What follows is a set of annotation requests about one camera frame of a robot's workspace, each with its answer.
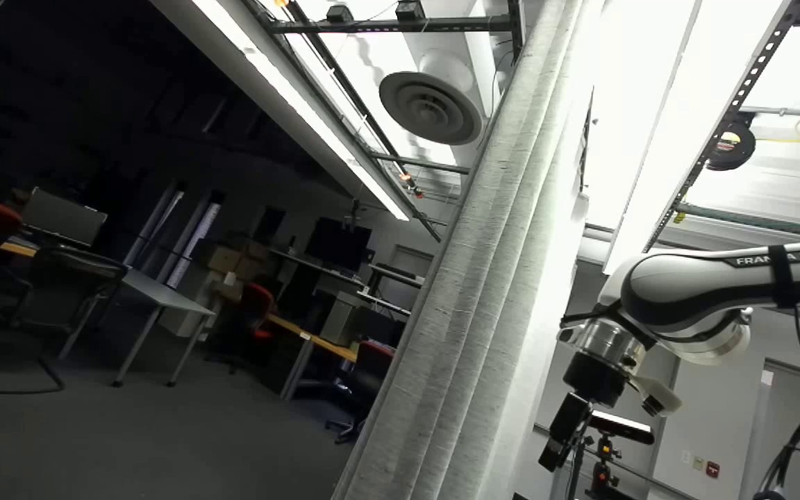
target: ceiling vent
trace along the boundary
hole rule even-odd
[[[395,73],[380,82],[384,109],[411,133],[443,144],[480,136],[480,112],[470,101],[473,73],[455,59],[433,55],[422,73]]]

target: computer screen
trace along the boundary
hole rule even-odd
[[[322,216],[312,233],[309,257],[325,268],[355,273],[366,259],[369,233],[369,227]]]
[[[105,213],[44,188],[34,188],[27,207],[23,209],[23,222],[30,230],[91,248]]]

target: gray carpet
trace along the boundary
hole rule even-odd
[[[0,397],[0,500],[325,500],[350,455],[309,408],[219,363],[175,390],[61,376],[61,394]]]

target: ceiling light fixture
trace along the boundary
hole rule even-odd
[[[195,0],[195,5],[216,25],[244,59],[269,82],[269,87],[306,120],[306,126],[348,165],[348,170],[380,200],[387,212],[408,222],[398,200],[373,177],[350,144],[318,115],[318,109],[294,88],[294,84],[265,55],[219,0]]]

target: round air diffuser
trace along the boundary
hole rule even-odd
[[[451,84],[425,73],[380,82],[384,109],[411,133],[443,144],[468,144],[480,133],[479,109]]]

